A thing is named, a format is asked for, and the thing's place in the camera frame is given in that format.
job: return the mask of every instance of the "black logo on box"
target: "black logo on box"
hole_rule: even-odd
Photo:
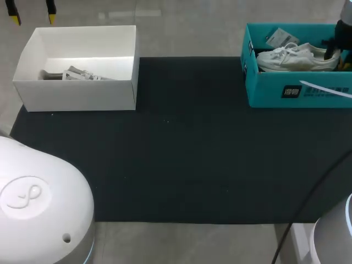
[[[298,98],[301,89],[301,85],[285,85],[281,98]]]
[[[247,79],[247,64],[246,64],[246,60],[243,63],[243,80],[244,82],[246,82]]]
[[[253,51],[253,44],[252,44],[251,40],[248,43],[248,49],[249,49],[249,56],[251,56],[252,55],[252,51]]]

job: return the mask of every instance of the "shoe box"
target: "shoe box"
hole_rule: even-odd
[[[241,64],[249,105],[262,108],[352,108],[352,98],[347,97],[352,95],[351,71],[259,70],[256,55],[261,51],[273,50],[267,42],[278,29],[299,39],[300,44],[308,42],[315,47],[326,48],[322,40],[334,37],[335,25],[247,24]],[[313,88],[301,81],[325,90]]]
[[[74,66],[112,80],[42,80]],[[13,78],[31,111],[135,110],[139,71],[136,26],[37,28]]]

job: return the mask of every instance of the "gray floor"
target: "gray floor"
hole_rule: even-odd
[[[98,223],[96,239],[94,264],[271,263],[277,246],[271,224]]]
[[[21,107],[12,77],[34,28],[50,26],[44,0],[0,1],[0,129]],[[141,56],[238,56],[248,22],[336,23],[344,0],[56,0],[55,26],[136,24]],[[273,225],[99,223],[95,263],[269,263]]]

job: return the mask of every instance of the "dark green mat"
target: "dark green mat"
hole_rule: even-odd
[[[239,58],[141,58],[136,112],[22,108],[11,136],[81,170],[97,221],[282,223],[351,148],[352,109],[253,109]],[[352,160],[297,221],[350,192]]]

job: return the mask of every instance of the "paper tag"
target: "paper tag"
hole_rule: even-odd
[[[273,48],[280,48],[290,42],[296,43],[298,45],[299,39],[282,30],[281,28],[278,28],[266,43]]]

